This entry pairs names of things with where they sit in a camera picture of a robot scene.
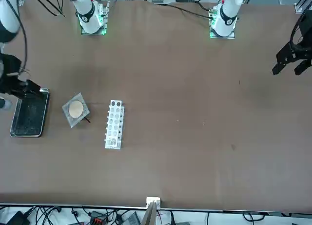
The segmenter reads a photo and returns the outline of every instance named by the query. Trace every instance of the brown table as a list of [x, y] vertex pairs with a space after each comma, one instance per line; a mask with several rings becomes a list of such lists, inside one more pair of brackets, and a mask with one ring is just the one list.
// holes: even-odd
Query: brown table
[[[193, 3], [184, 8], [204, 14]], [[44, 134], [13, 139], [0, 112], [0, 200], [312, 212], [312, 72], [273, 76], [298, 15], [244, 5], [235, 40], [205, 19], [118, 1], [105, 37], [79, 35], [74, 8], [21, 8], [31, 79], [50, 89]], [[6, 51], [23, 58], [22, 34]], [[61, 106], [81, 92], [91, 124]], [[110, 100], [123, 100], [122, 150], [104, 147]]]

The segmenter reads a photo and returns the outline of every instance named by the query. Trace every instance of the metal tray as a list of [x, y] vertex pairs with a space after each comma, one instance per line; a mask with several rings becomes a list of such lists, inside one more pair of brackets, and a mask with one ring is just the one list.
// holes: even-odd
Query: metal tray
[[44, 99], [18, 99], [10, 130], [11, 137], [40, 137], [43, 130], [49, 90], [41, 88]]

